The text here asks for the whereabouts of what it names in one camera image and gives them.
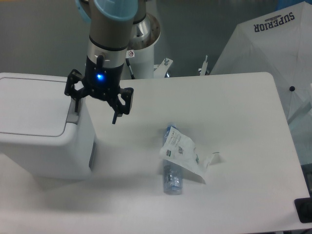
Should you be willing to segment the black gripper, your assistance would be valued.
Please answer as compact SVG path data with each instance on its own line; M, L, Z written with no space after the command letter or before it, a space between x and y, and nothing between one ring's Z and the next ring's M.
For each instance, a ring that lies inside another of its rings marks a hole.
M124 64L115 68L97 68L97 65L88 57L86 59L85 76L73 69L67 77L64 94L75 101L75 112L78 113L79 102L89 95L109 103L114 110L112 124L118 117L130 113L134 89L131 87L120 88L120 78ZM75 89L75 84L82 83L82 88Z

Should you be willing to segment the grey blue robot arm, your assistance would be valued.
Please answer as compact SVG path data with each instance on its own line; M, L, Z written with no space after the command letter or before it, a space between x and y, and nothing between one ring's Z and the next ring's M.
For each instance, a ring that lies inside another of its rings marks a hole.
M75 111L86 96L107 102L114 110L112 123L129 114L133 88L121 88L120 80L131 38L137 0L77 0L83 17L90 19L85 73L73 69L65 95L75 101Z

